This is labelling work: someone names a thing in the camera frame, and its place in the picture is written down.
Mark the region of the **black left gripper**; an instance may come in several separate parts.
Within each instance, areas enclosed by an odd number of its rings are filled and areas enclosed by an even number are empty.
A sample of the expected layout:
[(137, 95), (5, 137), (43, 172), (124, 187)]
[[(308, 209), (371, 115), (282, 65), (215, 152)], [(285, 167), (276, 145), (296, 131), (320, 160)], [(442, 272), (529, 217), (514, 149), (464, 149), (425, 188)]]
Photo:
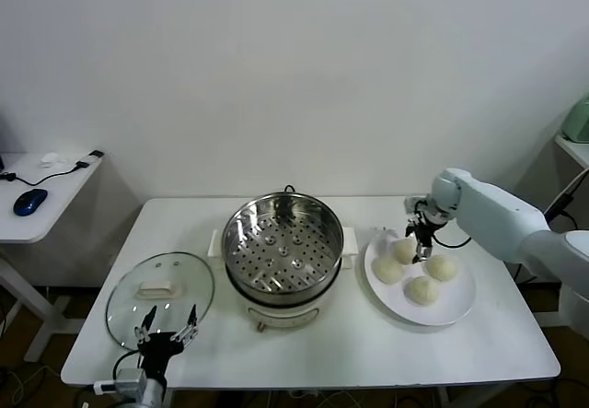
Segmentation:
[(143, 357), (141, 369), (147, 376), (164, 376), (169, 360), (184, 351), (184, 344), (190, 344), (199, 331), (198, 307), (193, 305), (185, 326), (175, 334), (156, 332), (149, 334), (156, 315), (153, 306), (144, 316), (141, 324), (133, 329), (138, 341), (138, 351)]

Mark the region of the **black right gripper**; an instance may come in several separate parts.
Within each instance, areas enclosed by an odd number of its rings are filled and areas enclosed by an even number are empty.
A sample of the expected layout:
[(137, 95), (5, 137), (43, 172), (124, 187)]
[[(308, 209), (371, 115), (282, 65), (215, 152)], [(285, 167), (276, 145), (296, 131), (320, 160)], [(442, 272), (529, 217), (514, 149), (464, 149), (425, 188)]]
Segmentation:
[(433, 237), (435, 233), (446, 225), (445, 222), (432, 222), (423, 212), (414, 212), (409, 218), (405, 230), (405, 237), (414, 235), (418, 240), (413, 262), (426, 261), (432, 254)]

